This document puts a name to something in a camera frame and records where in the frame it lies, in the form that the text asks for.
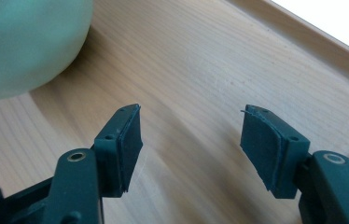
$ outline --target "rounded teal object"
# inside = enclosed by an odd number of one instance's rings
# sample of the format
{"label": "rounded teal object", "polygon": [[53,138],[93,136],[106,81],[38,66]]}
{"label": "rounded teal object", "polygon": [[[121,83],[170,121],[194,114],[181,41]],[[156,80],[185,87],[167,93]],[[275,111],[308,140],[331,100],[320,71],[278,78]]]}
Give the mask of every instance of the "rounded teal object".
{"label": "rounded teal object", "polygon": [[37,88],[78,55],[92,0],[0,0],[0,99]]}

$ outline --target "wooden table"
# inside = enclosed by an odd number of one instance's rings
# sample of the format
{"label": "wooden table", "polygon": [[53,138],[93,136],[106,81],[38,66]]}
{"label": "wooden table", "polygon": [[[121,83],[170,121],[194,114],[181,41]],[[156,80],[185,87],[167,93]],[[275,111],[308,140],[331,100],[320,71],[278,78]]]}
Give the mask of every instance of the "wooden table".
{"label": "wooden table", "polygon": [[47,85],[0,100],[6,196],[90,147],[114,112],[142,106],[144,147],[106,223],[300,223],[239,147],[246,104],[311,151],[349,156],[349,48],[270,2],[96,0],[86,43]]}

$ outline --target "white surface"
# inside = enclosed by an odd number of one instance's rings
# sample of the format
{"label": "white surface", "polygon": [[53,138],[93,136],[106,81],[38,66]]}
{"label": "white surface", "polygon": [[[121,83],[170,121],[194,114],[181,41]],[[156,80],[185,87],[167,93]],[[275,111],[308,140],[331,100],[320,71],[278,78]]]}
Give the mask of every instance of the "white surface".
{"label": "white surface", "polygon": [[349,46],[349,1],[273,0]]}

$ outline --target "wooden surface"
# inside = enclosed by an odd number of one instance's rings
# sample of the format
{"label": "wooden surface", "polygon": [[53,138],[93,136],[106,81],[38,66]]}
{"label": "wooden surface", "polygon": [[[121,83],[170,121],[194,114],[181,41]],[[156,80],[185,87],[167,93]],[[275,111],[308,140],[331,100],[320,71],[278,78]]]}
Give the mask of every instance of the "wooden surface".
{"label": "wooden surface", "polygon": [[144,147],[106,223],[300,223],[239,147],[246,104],[349,155],[349,49],[267,2],[95,1],[86,43],[47,85],[0,100],[6,196],[90,147],[113,113],[142,106]]}

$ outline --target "wooden tray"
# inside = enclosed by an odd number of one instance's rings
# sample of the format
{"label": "wooden tray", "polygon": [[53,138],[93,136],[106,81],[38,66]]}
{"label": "wooden tray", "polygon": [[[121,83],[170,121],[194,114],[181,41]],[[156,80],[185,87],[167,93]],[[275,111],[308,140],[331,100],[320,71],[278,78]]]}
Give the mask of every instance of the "wooden tray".
{"label": "wooden tray", "polygon": [[6,196],[90,147],[113,113],[142,106],[130,192],[106,223],[299,223],[239,147],[246,104],[349,155],[349,48],[271,2],[96,0],[87,41],[47,85],[0,100]]}

